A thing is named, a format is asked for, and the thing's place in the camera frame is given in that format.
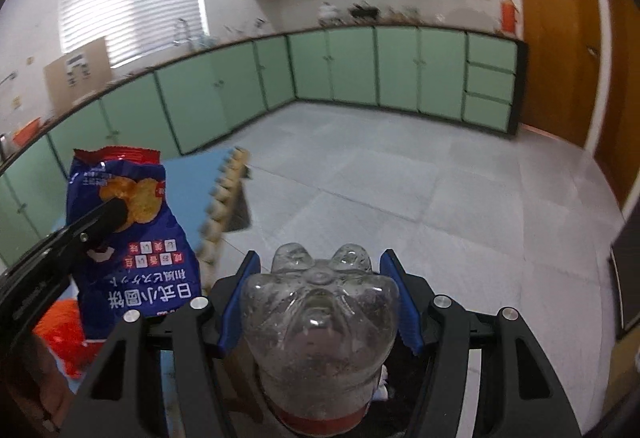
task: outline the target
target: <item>gray tile floor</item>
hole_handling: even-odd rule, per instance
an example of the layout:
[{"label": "gray tile floor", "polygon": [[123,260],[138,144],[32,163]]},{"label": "gray tile floor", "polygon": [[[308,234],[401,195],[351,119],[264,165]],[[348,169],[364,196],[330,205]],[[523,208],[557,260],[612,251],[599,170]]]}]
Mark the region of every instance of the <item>gray tile floor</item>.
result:
[{"label": "gray tile floor", "polygon": [[[520,310],[581,429],[597,422],[614,343],[606,259],[622,218],[581,149],[526,130],[508,141],[404,114],[303,103],[230,142],[252,153],[253,223],[226,235],[220,276],[248,250],[269,268],[291,241],[318,258],[349,242],[372,261],[393,248],[409,272],[467,309]],[[465,438],[478,358],[469,363]]]}]

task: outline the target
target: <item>clear plastic bottle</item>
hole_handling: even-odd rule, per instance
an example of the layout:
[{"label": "clear plastic bottle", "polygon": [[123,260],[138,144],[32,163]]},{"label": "clear plastic bottle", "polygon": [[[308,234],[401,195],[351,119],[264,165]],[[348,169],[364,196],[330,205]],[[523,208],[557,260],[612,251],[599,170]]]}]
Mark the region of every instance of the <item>clear plastic bottle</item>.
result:
[{"label": "clear plastic bottle", "polygon": [[247,281],[241,305],[244,336],[280,421],[309,436],[355,427],[398,330],[395,282],[374,273],[356,244],[313,260],[289,243],[270,274]]}]

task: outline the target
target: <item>chip bag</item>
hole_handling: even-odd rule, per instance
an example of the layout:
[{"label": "chip bag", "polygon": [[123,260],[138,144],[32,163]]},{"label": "chip bag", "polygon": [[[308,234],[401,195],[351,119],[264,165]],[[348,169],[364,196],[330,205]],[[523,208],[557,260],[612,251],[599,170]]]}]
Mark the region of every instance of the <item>chip bag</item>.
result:
[{"label": "chip bag", "polygon": [[76,150],[66,196],[66,224],[112,198],[127,221],[72,267],[88,341],[107,338],[127,310],[150,317],[200,295],[198,260],[164,199],[160,153],[133,147]]}]

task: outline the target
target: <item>cardboard box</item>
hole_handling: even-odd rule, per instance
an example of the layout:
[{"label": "cardboard box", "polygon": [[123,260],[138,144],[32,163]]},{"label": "cardboard box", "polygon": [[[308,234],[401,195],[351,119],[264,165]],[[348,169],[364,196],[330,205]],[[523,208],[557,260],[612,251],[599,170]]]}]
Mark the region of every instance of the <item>cardboard box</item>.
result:
[{"label": "cardboard box", "polygon": [[104,37],[53,61],[44,68],[44,77],[56,116],[100,92],[113,79]]}]

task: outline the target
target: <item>red fire extinguisher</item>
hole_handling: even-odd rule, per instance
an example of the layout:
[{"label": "red fire extinguisher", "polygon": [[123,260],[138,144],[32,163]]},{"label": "red fire extinguisher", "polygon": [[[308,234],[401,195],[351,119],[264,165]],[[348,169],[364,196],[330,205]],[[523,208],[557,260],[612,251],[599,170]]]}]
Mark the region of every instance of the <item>red fire extinguisher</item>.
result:
[{"label": "red fire extinguisher", "polygon": [[520,11],[516,8],[513,0],[502,0],[500,7],[502,9],[502,25],[500,29],[504,33],[516,35],[516,23],[520,18]]}]

